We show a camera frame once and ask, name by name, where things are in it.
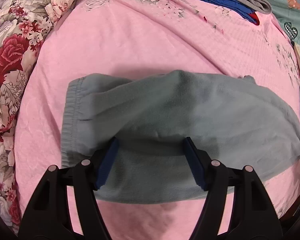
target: dark blue clothing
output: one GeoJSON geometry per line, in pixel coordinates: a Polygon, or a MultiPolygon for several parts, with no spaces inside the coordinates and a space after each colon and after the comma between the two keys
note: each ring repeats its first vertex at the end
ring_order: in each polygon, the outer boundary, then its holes
{"type": "Polygon", "coordinates": [[[254,20],[249,14],[255,12],[255,10],[250,7],[240,3],[237,0],[202,0],[204,2],[212,3],[215,5],[223,6],[229,8],[238,14],[240,14],[244,19],[256,24],[256,20],[254,20]]]}

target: orange mushroom print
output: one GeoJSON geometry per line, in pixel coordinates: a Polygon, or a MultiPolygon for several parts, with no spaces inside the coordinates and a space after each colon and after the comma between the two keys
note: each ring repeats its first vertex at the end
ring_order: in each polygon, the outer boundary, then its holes
{"type": "Polygon", "coordinates": [[[297,0],[288,0],[288,7],[300,10],[300,3],[297,0]]]}

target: blue gripper pad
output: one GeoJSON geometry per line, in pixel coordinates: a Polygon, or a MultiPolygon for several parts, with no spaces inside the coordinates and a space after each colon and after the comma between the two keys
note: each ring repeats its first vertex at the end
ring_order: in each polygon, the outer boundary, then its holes
{"type": "Polygon", "coordinates": [[[182,146],[195,182],[198,186],[205,190],[206,182],[204,180],[204,168],[201,165],[187,138],[183,140],[182,146]]]}
{"type": "Polygon", "coordinates": [[[106,183],[106,180],[114,163],[114,159],[117,156],[118,149],[119,141],[117,138],[114,138],[108,151],[106,152],[105,157],[102,160],[102,163],[99,166],[97,172],[97,181],[95,182],[97,189],[100,189],[101,186],[103,186],[106,183]]]}

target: bed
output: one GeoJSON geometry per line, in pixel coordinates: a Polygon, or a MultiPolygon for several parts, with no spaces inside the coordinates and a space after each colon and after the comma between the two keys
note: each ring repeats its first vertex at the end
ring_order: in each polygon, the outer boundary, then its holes
{"type": "MultiPolygon", "coordinates": [[[[67,86],[87,74],[140,79],[182,69],[251,75],[300,118],[300,74],[290,39],[273,14],[256,14],[259,26],[200,0],[1,0],[0,215],[5,223],[17,233],[19,211],[22,215],[42,174],[51,164],[61,166],[67,86]]],[[[300,159],[264,185],[281,217],[300,194],[300,159]]],[[[68,198],[73,227],[81,232],[71,189],[68,198]]],[[[232,200],[229,194],[220,233],[227,230],[232,200]]],[[[113,239],[187,239],[203,204],[98,201],[113,239]]]]}

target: folded blue clothing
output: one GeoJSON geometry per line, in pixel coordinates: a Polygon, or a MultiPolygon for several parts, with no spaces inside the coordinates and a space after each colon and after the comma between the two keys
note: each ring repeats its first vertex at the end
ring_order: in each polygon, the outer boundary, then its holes
{"type": "Polygon", "coordinates": [[[256,20],[249,15],[251,13],[254,13],[255,10],[238,2],[237,0],[202,0],[202,1],[229,8],[237,12],[238,14],[240,14],[244,19],[247,19],[248,21],[254,24],[257,23],[256,20]]]}

